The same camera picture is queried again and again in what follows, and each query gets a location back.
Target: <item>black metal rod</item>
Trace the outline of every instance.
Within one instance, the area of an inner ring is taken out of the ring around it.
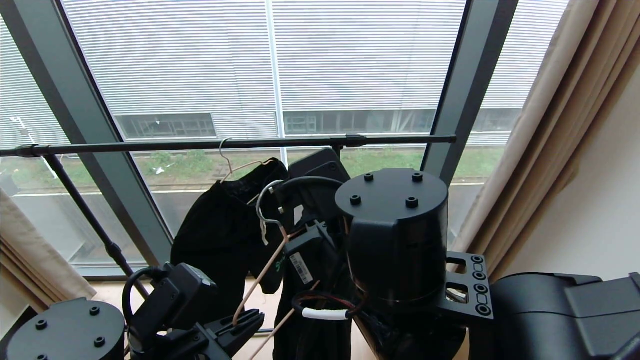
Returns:
[[[131,269],[131,266],[129,266],[127,260],[124,258],[122,250],[120,250],[118,244],[111,241],[105,230],[100,225],[98,219],[95,218],[95,215],[82,198],[82,195],[74,185],[73,181],[71,181],[71,178],[69,178],[69,175],[65,171],[64,166],[62,165],[58,157],[55,155],[45,155],[44,158],[45,160],[47,160],[56,175],[58,175],[58,178],[62,182],[62,185],[65,186],[73,201],[76,203],[80,211],[82,211],[84,217],[87,219],[87,221],[89,221],[89,224],[91,225],[93,230],[95,230],[96,234],[98,234],[100,240],[102,240],[107,254],[109,254],[109,256],[122,269],[127,277],[133,275],[133,269]],[[142,285],[142,283],[136,281],[135,287],[136,289],[138,289],[138,292],[140,292],[140,295],[142,295],[143,299],[146,300],[149,296],[149,293],[147,292],[147,289],[145,289],[145,287]]]
[[[260,140],[233,140],[223,144],[222,149],[256,149],[263,147],[360,147],[363,145],[411,144],[411,143],[454,143],[456,136],[387,136],[368,138],[363,135],[346,135],[331,138],[275,138]],[[86,152],[127,152],[127,151],[176,151],[211,150],[220,148],[221,141],[214,142],[122,142],[101,144],[78,144],[61,146],[24,145],[15,149],[0,150],[0,158],[20,156],[35,158],[45,155],[82,154]]]

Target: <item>white corrugated siding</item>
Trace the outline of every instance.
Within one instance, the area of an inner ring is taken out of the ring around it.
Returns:
[[[567,0],[520,0],[484,108],[521,108]],[[256,1],[65,0],[114,115],[211,113],[219,137],[276,135]],[[273,0],[284,111],[434,109],[464,2]],[[66,142],[6,28],[0,145]]]
[[[219,137],[275,137],[263,1],[80,1],[65,8],[114,115],[211,113]]]
[[[68,143],[38,85],[24,63],[11,34],[0,19],[0,148],[30,143],[12,122],[20,117],[33,139],[40,144]]]

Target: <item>beige curtain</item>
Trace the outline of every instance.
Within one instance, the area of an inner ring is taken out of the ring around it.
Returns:
[[[635,70],[639,17],[636,0],[569,2],[505,155],[452,247],[484,254],[492,281],[526,241],[541,205],[570,181],[588,130],[596,131]]]
[[[12,283],[34,310],[86,297],[95,290],[38,234],[0,189],[0,277]]]

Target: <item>metal hook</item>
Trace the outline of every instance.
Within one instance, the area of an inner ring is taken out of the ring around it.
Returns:
[[[280,231],[283,233],[283,235],[285,234],[284,226],[282,226],[282,224],[277,220],[264,218],[264,215],[262,214],[262,209],[260,208],[260,203],[262,202],[262,197],[264,196],[264,194],[268,190],[270,190],[272,187],[282,182],[284,182],[284,180],[275,180],[269,183],[267,186],[264,187],[264,189],[262,189],[262,191],[260,192],[260,195],[258,195],[258,201],[255,202],[255,212],[258,214],[258,218],[260,218],[260,229],[262,230],[262,241],[264,242],[265,245],[269,245],[269,242],[267,241],[267,238],[266,238],[266,235],[267,235],[267,227],[265,226],[266,223],[276,224],[280,228]]]
[[[220,156],[222,156],[223,159],[225,159],[227,161],[227,163],[229,164],[229,174],[231,174],[234,169],[231,167],[231,160],[229,160],[228,157],[226,157],[223,153],[222,153],[222,145],[225,143],[225,141],[227,140],[231,140],[231,138],[226,138],[224,140],[222,140],[220,142],[220,146],[218,147],[218,151],[220,151]]]

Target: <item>bolt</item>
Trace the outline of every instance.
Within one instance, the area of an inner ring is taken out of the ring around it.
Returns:
[[[352,195],[350,198],[351,205],[360,205],[362,198],[359,195]]]
[[[104,343],[106,341],[104,340],[104,338],[101,336],[99,338],[97,338],[96,340],[93,341],[93,346],[94,347],[103,347]]]
[[[475,280],[486,280],[486,275],[482,272],[474,272],[474,279]]]
[[[406,207],[410,208],[410,209],[415,209],[418,207],[418,199],[416,199],[415,197],[409,197],[407,198],[407,200],[405,201]]]
[[[48,326],[47,320],[40,320],[36,323],[36,330],[44,330]]]
[[[480,294],[484,294],[484,293],[487,293],[489,291],[489,289],[487,289],[486,286],[484,286],[482,284],[475,284],[474,285],[474,290],[476,290]]]
[[[478,314],[483,315],[483,316],[491,315],[491,309],[489,309],[489,307],[487,305],[478,305],[478,306],[476,306],[476,311],[478,312]]]

